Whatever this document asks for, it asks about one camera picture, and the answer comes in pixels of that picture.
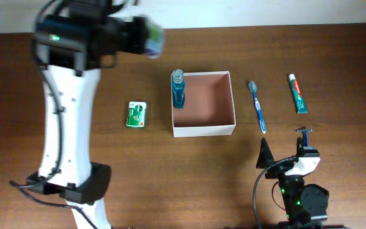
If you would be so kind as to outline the white cardboard box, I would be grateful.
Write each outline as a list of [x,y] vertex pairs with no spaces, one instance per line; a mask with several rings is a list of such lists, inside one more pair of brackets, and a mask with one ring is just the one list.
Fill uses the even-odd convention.
[[172,107],[174,137],[231,135],[236,112],[228,71],[184,73],[185,103]]

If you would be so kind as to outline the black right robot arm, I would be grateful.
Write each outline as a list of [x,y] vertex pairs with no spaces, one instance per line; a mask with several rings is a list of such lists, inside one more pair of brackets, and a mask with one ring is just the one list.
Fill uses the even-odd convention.
[[262,171],[256,178],[252,195],[253,213],[259,228],[262,224],[257,213],[256,198],[257,186],[263,177],[275,179],[281,189],[287,220],[279,222],[278,228],[323,228],[323,222],[328,219],[329,191],[304,181],[304,177],[317,168],[320,153],[301,137],[297,139],[296,150],[293,156],[275,160],[266,139],[261,139],[256,168]]

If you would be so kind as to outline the green white soap packet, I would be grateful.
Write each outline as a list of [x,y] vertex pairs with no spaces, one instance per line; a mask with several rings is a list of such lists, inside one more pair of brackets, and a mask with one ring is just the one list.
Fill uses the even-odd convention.
[[129,128],[144,128],[146,123],[146,102],[130,101],[126,126]]

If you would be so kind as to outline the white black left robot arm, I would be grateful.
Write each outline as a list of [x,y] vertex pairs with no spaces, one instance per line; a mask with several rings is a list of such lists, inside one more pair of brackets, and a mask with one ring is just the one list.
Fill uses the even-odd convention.
[[90,159],[90,128],[104,56],[158,57],[161,27],[145,16],[116,17],[111,1],[49,1],[34,23],[32,58],[43,81],[45,146],[39,169],[18,189],[57,194],[78,228],[109,228],[104,196],[111,167]]

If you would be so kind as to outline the clear purple sanitizer bottle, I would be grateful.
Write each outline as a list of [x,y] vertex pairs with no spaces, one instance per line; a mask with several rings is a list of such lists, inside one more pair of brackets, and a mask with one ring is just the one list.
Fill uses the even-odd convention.
[[151,59],[159,58],[163,52],[165,43],[163,27],[151,19],[147,19],[146,28],[148,37],[145,43],[144,52]]

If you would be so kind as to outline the teal mouthwash bottle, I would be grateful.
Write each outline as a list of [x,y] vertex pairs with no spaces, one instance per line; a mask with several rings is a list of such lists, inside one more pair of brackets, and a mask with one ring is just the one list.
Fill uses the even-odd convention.
[[173,106],[181,109],[185,103],[185,80],[183,71],[181,69],[175,69],[171,73],[171,81]]

